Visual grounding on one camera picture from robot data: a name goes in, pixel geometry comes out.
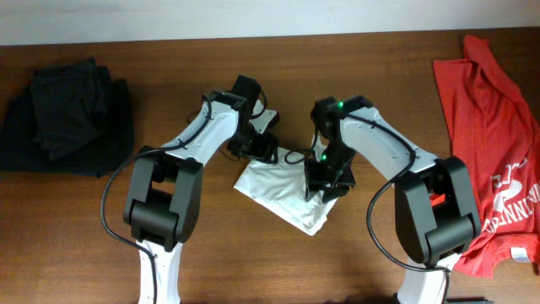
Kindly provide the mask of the white graphic t-shirt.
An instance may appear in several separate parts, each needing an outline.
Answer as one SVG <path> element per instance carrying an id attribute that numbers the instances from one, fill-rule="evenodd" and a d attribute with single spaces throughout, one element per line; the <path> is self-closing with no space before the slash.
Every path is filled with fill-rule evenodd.
<path id="1" fill-rule="evenodd" d="M 324 203 L 321 191 L 307 200 L 305 167 L 301 163 L 286 163 L 285 155 L 290 155 L 293 160 L 300 158 L 299 153 L 279 147 L 277 163 L 250 161 L 234 188 L 305 234 L 313 236 L 327 221 L 337 200 Z"/>

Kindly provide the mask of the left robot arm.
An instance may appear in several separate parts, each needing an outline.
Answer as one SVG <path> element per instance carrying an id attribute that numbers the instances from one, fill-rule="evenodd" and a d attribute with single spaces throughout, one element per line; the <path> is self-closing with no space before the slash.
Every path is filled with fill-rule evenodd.
<path id="1" fill-rule="evenodd" d="M 140 257 L 141 303 L 178 303 L 181 250 L 197 224 L 203 169 L 226 147 L 232 155 L 264 163 L 278 158 L 270 134 L 279 120 L 257 91 L 214 91 L 176 138 L 160 148 L 143 148 L 134 158 L 123 220 Z"/>

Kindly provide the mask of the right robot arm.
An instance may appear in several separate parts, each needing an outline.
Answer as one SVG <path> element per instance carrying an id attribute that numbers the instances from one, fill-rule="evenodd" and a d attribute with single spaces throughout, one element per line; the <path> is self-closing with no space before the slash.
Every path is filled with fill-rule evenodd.
<path id="1" fill-rule="evenodd" d="M 305 161 L 305 197 L 324 203 L 345 196 L 356 181 L 351 164 L 362 155 L 386 179 L 370 200 L 366 225 L 380 252 L 405 269 L 395 303 L 447 303 L 451 271 L 481 232 L 478 207 L 465 163 L 442 159 L 419 148 L 387 123 L 362 95 L 316 101 L 310 112 L 315 138 L 327 147 Z M 372 215 L 386 190 L 394 190 L 398 241 L 408 255 L 402 262 L 376 239 Z"/>

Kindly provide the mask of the black folded clothes pile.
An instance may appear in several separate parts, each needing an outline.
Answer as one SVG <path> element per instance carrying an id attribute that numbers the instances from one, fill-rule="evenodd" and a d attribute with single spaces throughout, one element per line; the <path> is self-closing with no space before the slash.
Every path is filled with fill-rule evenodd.
<path id="1" fill-rule="evenodd" d="M 2 123 L 4 171 L 100 177 L 135 144 L 127 81 L 92 57 L 35 71 Z"/>

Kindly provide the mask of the red printed t-shirt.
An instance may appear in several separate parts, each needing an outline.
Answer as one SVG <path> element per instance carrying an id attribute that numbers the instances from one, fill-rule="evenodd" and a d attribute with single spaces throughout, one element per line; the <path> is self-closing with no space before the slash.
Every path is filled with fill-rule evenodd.
<path id="1" fill-rule="evenodd" d="M 455 269 L 492 278 L 506 259 L 539 261 L 539 124 L 483 38 L 433 64 L 452 155 L 467 166 L 481 233 Z"/>

